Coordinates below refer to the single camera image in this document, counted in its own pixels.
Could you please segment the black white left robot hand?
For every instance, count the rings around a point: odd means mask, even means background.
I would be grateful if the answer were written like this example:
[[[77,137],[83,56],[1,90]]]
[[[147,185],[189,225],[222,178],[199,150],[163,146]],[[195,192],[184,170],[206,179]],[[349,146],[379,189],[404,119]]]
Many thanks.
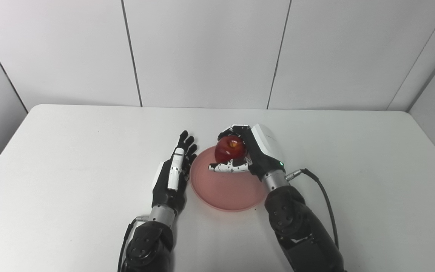
[[[152,207],[166,206],[179,215],[186,204],[185,191],[188,185],[190,169],[197,158],[195,138],[184,130],[177,145],[158,171],[156,184],[153,188]]]

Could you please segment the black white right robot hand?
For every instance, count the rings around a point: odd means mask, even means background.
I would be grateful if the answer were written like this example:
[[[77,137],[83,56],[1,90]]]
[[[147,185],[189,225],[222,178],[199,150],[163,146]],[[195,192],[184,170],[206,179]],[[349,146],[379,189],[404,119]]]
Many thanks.
[[[220,173],[250,172],[272,190],[288,185],[288,181],[285,179],[285,167],[280,146],[268,127],[262,124],[256,124],[253,127],[233,124],[222,131],[217,139],[220,140],[231,135],[238,136],[243,141],[247,155],[243,159],[231,159],[227,162],[209,164],[210,171]]]

